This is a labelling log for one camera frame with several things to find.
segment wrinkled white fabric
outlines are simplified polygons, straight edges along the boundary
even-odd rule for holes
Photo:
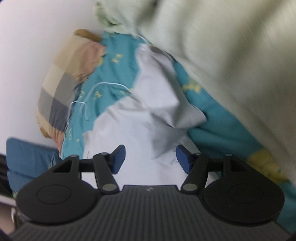
[[[199,152],[188,128],[206,121],[185,98],[175,78],[172,58],[149,45],[136,52],[139,74],[133,94],[107,108],[84,133],[83,158],[111,153],[123,144],[126,159],[115,179],[123,185],[177,185],[186,174],[176,159],[176,146]]]
[[[97,1],[180,62],[296,184],[295,0]]]

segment light green blanket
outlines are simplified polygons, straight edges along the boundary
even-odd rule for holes
[[[98,0],[105,30],[171,54],[296,184],[295,0]]]

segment white wall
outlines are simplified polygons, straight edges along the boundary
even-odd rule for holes
[[[36,107],[55,55],[80,28],[102,33],[93,0],[2,0],[0,2],[0,152],[18,137],[54,146],[39,131]]]

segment ribbed black surface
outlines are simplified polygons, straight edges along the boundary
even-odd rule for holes
[[[61,226],[27,223],[11,235],[15,241],[282,241],[289,235],[275,223],[238,227],[210,215],[196,196],[174,186],[127,186],[104,196],[84,218]]]

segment teal fabric with yellow pattern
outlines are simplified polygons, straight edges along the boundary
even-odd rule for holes
[[[83,101],[92,86],[98,82],[120,83],[133,88],[139,71],[135,51],[142,42],[143,40],[135,39],[130,35],[104,33],[102,44],[107,47],[107,54],[102,58],[94,73],[82,85],[77,100]],[[287,182],[270,153],[230,112],[192,80],[178,62],[175,62],[175,70],[177,80],[188,101],[200,108],[207,117],[206,123],[188,132],[198,149],[213,158],[232,153],[246,160],[271,180],[281,183],[280,187],[285,192],[286,201],[279,217],[279,223],[289,232],[296,232],[296,189]],[[75,104],[63,143],[62,157],[77,154],[82,158],[84,150],[82,134],[93,128],[95,119],[108,106],[125,95],[128,95],[128,92],[120,86],[97,86],[87,101],[88,120],[84,112],[79,112],[81,104]]]

